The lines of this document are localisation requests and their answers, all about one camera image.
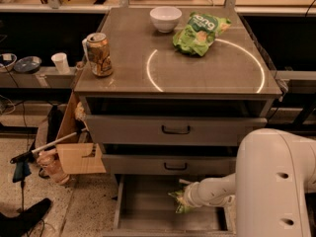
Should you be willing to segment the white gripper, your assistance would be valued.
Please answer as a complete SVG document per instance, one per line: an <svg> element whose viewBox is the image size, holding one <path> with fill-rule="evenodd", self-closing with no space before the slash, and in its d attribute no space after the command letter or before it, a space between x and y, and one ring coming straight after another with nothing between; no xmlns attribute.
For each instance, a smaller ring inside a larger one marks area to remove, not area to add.
<svg viewBox="0 0 316 237"><path fill-rule="evenodd" d="M197 208L201 207L201 202L198 194L199 183L191 183L184 189L184 203L185 205Z"/></svg>

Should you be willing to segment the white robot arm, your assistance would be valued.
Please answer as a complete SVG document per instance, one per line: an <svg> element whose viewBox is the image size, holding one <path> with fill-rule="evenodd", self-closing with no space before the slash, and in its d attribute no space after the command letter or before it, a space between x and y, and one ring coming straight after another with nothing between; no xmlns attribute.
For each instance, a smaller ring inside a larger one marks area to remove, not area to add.
<svg viewBox="0 0 316 237"><path fill-rule="evenodd" d="M190 207L236 197L236 237L312 237L305 194L315 190L316 140L255 130L240 143L235 172L188 185Z"/></svg>

